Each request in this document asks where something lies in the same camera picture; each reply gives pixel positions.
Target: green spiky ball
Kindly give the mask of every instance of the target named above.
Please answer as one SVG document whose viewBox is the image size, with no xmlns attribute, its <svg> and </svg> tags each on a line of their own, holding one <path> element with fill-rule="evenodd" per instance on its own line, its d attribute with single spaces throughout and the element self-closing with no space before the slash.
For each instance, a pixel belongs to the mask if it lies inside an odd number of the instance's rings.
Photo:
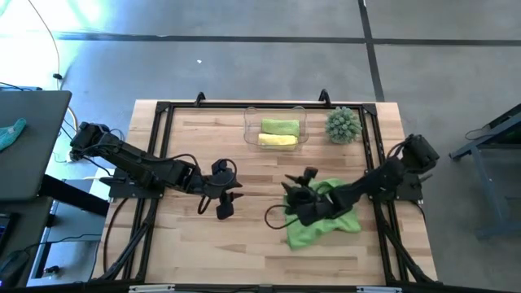
<svg viewBox="0 0 521 293">
<path fill-rule="evenodd" d="M 361 133 L 360 119 L 351 109 L 337 107 L 328 114 L 326 133 L 334 143 L 351 143 Z"/>
</svg>

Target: green towel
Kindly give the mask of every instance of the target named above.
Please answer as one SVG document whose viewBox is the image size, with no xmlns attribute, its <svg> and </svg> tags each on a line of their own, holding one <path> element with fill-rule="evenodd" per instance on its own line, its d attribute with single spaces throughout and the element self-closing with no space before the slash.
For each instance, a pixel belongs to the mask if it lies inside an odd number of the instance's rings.
<svg viewBox="0 0 521 293">
<path fill-rule="evenodd" d="M 325 193 L 332 190 L 334 187 L 346 184 L 340 179 L 326 179 L 324 181 L 311 181 L 309 187 L 319 193 Z M 297 218 L 294 215 L 286 215 L 286 223 Z M 287 228 L 287 244 L 291 250 L 307 247 L 313 244 L 322 234 L 331 232 L 332 230 L 341 230 L 345 232 L 357 233 L 360 232 L 361 226 L 358 223 L 357 213 L 354 209 L 346 212 L 336 219 L 320 220 L 308 227 L 303 226 L 300 221 L 289 225 Z"/>
<path fill-rule="evenodd" d="M 267 134 L 300 136 L 298 120 L 278 120 L 262 118 L 262 132 Z"/>
</svg>

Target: concrete floor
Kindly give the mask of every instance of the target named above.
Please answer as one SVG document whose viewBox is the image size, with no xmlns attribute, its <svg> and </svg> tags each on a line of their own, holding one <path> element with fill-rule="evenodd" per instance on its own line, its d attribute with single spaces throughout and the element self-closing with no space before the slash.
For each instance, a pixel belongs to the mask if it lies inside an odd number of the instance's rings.
<svg viewBox="0 0 521 293">
<path fill-rule="evenodd" d="M 33 2 L 55 31 L 363 37 L 357 0 Z M 374 37 L 521 38 L 521 2 L 515 0 L 366 0 L 366 4 Z M 54 89 L 53 47 L 44 33 L 26 34 L 34 30 L 42 31 L 42 26 L 30 6 L 12 1 L 0 16 L 0 34 L 14 35 L 0 37 L 0 55 L 11 56 L 2 59 L 0 81 Z M 59 41 L 59 48 L 61 71 L 67 73 L 63 88 L 72 91 L 71 106 L 79 119 L 124 132 L 136 98 L 195 98 L 202 90 L 208 98 L 314 100 L 320 89 L 327 88 L 334 100 L 375 101 L 362 44 Z M 521 238 L 475 238 L 474 231 L 489 221 L 488 205 L 472 160 L 452 163 L 447 154 L 466 142 L 466 131 L 521 101 L 517 61 L 521 50 L 375 46 L 375 51 L 385 100 L 399 103 L 405 132 L 425 135 L 442 156 L 434 177 L 424 186 L 427 230 L 439 279 L 450 285 L 519 291 Z M 58 156 L 66 153 L 67 144 L 66 137 L 59 138 Z M 495 170 L 494 180 L 505 177 L 505 170 L 512 172 L 511 166 Z M 94 172 L 89 164 L 51 161 L 48 168 L 56 177 L 79 178 Z M 72 276 L 60 282 L 85 279 L 86 272 L 90 268 L 71 271 Z"/>
</svg>

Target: wooden tabletop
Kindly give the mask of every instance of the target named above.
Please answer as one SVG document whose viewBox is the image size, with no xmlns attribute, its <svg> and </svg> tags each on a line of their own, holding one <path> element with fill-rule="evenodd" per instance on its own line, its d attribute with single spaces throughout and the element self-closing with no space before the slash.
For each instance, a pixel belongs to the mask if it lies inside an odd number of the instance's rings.
<svg viewBox="0 0 521 293">
<path fill-rule="evenodd" d="M 130 122 L 127 142 L 143 150 L 149 142 L 156 102 L 136 101 Z M 404 139 L 400 113 L 396 103 L 376 105 L 387 152 Z M 234 201 L 235 214 L 231 218 L 219 221 L 215 215 L 218 201 L 212 201 L 200 216 L 196 211 L 199 196 L 168 190 L 155 220 L 146 282 L 383 285 L 374 212 L 365 196 L 355 205 L 362 226 L 360 233 L 334 231 L 298 251 L 287 246 L 285 230 L 272 230 L 263 221 L 265 210 L 281 203 L 280 182 L 287 181 L 284 174 L 298 176 L 305 167 L 313 166 L 319 170 L 318 180 L 337 177 L 355 181 L 363 175 L 366 161 L 361 138 L 343 146 L 328 142 L 324 134 L 327 112 L 307 111 L 309 140 L 301 151 L 266 152 L 252 151 L 244 142 L 241 109 L 176 109 L 167 156 L 191 153 L 203 173 L 210 173 L 217 159 L 234 160 L 239 169 L 238 181 L 244 185 L 237 191 L 245 196 Z M 159 154 L 164 120 L 155 155 Z M 373 129 L 368 130 L 375 150 Z M 129 241 L 136 202 L 129 199 L 117 215 L 107 246 L 109 266 Z M 111 204 L 105 227 L 117 204 Z M 436 279 L 422 214 L 407 202 L 396 202 L 396 212 L 405 247 L 424 272 Z M 281 225 L 283 214 L 274 211 L 270 219 L 272 225 Z M 398 277 L 396 254 L 389 246 L 393 273 Z M 103 271 L 102 251 L 99 249 L 94 277 Z M 133 276 L 140 255 L 141 246 Z"/>
</svg>

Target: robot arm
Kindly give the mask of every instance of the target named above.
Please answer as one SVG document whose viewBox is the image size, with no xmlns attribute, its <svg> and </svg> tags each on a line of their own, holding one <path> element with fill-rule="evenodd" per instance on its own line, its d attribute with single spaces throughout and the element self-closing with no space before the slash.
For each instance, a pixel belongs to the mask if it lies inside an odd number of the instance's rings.
<svg viewBox="0 0 521 293">
<path fill-rule="evenodd" d="M 84 156 L 100 156 L 123 170 L 133 186 L 147 190 L 169 187 L 187 194 L 200 195 L 201 203 L 206 198 L 219 199 L 221 205 L 217 207 L 217 217 L 220 220 L 233 215 L 232 201 L 242 196 L 226 192 L 235 187 L 242 187 L 236 180 L 235 163 L 229 159 L 216 161 L 212 165 L 212 175 L 202 175 L 193 155 L 160 159 L 121 141 L 106 125 L 85 122 L 81 123 L 77 135 L 72 139 L 71 147 L 73 160 L 80 160 Z M 178 159 L 183 156 L 191 157 L 194 163 Z M 226 162 L 235 166 L 233 172 L 231 168 L 227 168 Z M 110 178 L 105 182 L 117 184 L 118 181 L 126 180 L 127 178 Z M 198 212 L 203 213 L 204 210 L 200 208 Z"/>
<path fill-rule="evenodd" d="M 400 152 L 403 154 L 401 159 L 398 158 Z M 351 211 L 363 194 L 379 201 L 394 199 L 396 188 L 403 182 L 406 173 L 423 174 L 434 168 L 439 158 L 423 136 L 411 134 L 391 149 L 381 166 L 353 184 L 337 186 L 329 192 L 329 197 L 308 187 L 318 170 L 306 168 L 303 177 L 287 175 L 300 187 L 282 183 L 290 206 L 286 213 L 295 213 L 302 225 L 307 226 L 321 219 L 335 219 Z"/>
</svg>

